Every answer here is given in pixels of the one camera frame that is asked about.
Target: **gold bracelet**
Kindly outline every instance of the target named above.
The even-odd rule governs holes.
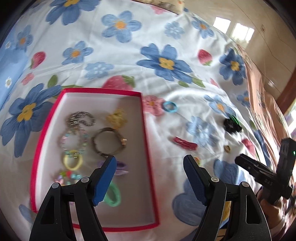
[[[120,144],[121,144],[121,146],[112,153],[104,153],[104,152],[99,151],[98,148],[97,148],[97,144],[94,141],[94,139],[98,135],[100,135],[101,133],[106,132],[106,131],[114,132],[116,137],[118,138]],[[127,140],[116,129],[111,128],[111,127],[105,127],[105,128],[102,128],[102,129],[98,130],[97,132],[95,132],[95,134],[91,138],[91,141],[92,141],[92,145],[93,145],[93,148],[94,148],[95,152],[97,152],[98,154],[100,154],[102,156],[109,156],[109,155],[115,155],[115,154],[121,152],[126,147],[126,141]]]

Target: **bed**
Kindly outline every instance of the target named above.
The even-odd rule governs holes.
[[[143,95],[160,225],[106,233],[109,240],[190,240],[205,207],[186,179],[183,157],[193,155],[224,182],[247,181],[257,193],[260,185],[234,164],[235,157],[243,153],[275,169],[279,140],[287,136],[278,111],[261,118],[274,126],[278,116],[283,124],[274,133],[282,135],[270,144],[264,134],[268,131],[256,108],[266,103],[267,95],[254,94],[252,86],[260,77],[247,55],[186,9],[177,15],[130,0],[37,1],[7,35],[0,62],[0,208],[21,240],[29,240],[36,217],[30,206],[36,145],[54,97],[64,88]],[[177,112],[165,112],[164,100],[176,103]],[[243,132],[225,131],[223,122],[230,115]],[[173,137],[198,148],[182,149]],[[226,208],[221,225],[228,215]],[[80,230],[75,232],[83,240]]]

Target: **red hair clip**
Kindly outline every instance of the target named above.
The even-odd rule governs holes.
[[[187,150],[196,150],[197,148],[197,144],[196,143],[192,143],[192,142],[188,142],[188,141],[185,141],[179,137],[174,137],[173,138],[173,142],[179,146],[181,146],[182,148],[184,149],[187,149]]]

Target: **pillow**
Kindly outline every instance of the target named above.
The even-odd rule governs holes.
[[[185,2],[184,0],[134,0],[142,3],[149,3],[160,8],[164,8],[176,14],[183,12]]]

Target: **person's hand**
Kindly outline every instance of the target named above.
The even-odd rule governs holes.
[[[262,190],[258,192],[257,199],[260,200]],[[269,229],[276,227],[282,220],[283,217],[283,198],[281,197],[276,206],[271,205],[265,199],[262,199],[260,206],[267,220]]]

